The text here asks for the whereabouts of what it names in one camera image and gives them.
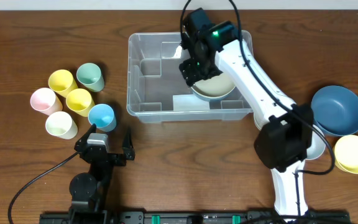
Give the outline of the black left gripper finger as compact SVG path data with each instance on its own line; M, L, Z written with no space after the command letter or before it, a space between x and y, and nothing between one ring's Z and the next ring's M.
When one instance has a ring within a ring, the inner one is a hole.
M77 142L75 143L74 146L74 150L76 152L85 152L86 148L88 147L88 143L87 140L90 136L90 134L95 133L96 132L96 125L92 124L91 127L89 128L89 130L87 130L87 132L79 138L79 140L77 140Z
M131 129L128 128L124 140L122 142L122 150L126 160L133 161L135 159L135 150L132 143Z

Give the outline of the white small bowl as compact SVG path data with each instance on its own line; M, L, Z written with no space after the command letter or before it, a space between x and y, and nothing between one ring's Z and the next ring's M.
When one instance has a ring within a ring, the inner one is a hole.
M258 130L261 130L265 124L264 114L259 111L254 111L254 124Z

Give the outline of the dark blue large bowl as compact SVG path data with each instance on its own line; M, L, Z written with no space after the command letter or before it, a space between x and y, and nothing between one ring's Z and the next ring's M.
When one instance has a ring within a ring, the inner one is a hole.
M346 136L358 132L358 96L349 89L330 85L311 100L314 123L325 135Z

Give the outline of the light grey small bowl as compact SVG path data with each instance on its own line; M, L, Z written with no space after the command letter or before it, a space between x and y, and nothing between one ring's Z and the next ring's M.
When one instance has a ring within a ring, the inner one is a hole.
M315 160L319 158L325 151L326 145L324 141L313 131L311 146L306 150L306 160Z

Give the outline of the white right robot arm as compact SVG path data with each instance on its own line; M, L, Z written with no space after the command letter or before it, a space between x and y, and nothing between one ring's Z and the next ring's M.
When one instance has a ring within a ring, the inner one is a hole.
M213 24L199 8L180 18L181 46L190 58L179 70L197 94L222 98L237 88L254 112L259 135L255 151L272 172L275 210L289 218L305 215L303 168L313 145L313 112L282 93L256 62L240 25Z

